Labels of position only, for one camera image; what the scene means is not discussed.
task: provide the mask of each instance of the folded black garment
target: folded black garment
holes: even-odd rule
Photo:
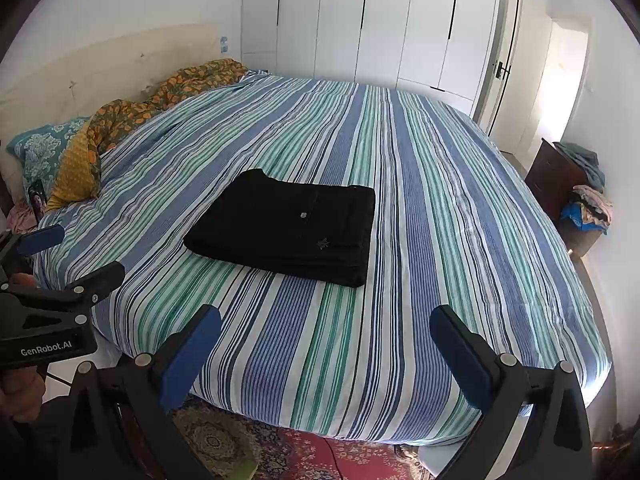
[[[376,195],[244,171],[184,237],[201,256],[339,285],[367,279]]]

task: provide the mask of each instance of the carpet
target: carpet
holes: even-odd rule
[[[429,480],[415,448],[334,440],[276,428],[189,397],[174,423],[226,480]]]

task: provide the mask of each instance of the blue gripper pad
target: blue gripper pad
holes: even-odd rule
[[[175,357],[166,365],[160,379],[159,402],[166,413],[184,403],[191,386],[211,354],[211,349],[220,338],[221,328],[220,311],[213,306],[203,305],[187,326],[175,334],[184,335],[186,332],[188,337],[177,350]],[[156,352],[156,356],[161,353],[162,347]]]
[[[480,356],[473,348],[472,334],[456,316],[461,326],[450,315],[456,314],[446,307],[435,308],[429,318],[431,338],[444,357],[460,391],[474,408],[485,412],[494,403],[494,380]]]
[[[18,254],[28,256],[56,246],[62,243],[64,239],[65,229],[62,225],[52,225],[51,227],[45,227],[33,233],[22,235],[15,250]]]

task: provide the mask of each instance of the black cable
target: black cable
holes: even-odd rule
[[[340,475],[340,480],[344,480],[344,476],[342,476],[342,472],[340,471],[340,468],[338,467],[338,460],[335,457],[334,448],[331,447],[331,444],[329,444],[329,441],[327,439],[325,439],[325,437],[323,437],[322,440],[324,440],[326,442],[327,446],[329,446],[329,450],[331,450],[331,456],[334,457],[335,468],[338,470],[338,475]]]
[[[47,372],[47,377],[51,377],[54,381],[58,381],[59,383],[66,384],[67,386],[71,387],[71,383],[65,381],[64,379],[59,378],[54,374],[50,374],[49,372]]]

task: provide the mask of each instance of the gray cloth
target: gray cloth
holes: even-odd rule
[[[604,173],[598,167],[598,154],[572,142],[554,142],[556,150],[570,158],[587,174],[589,185],[596,191],[604,192]]]

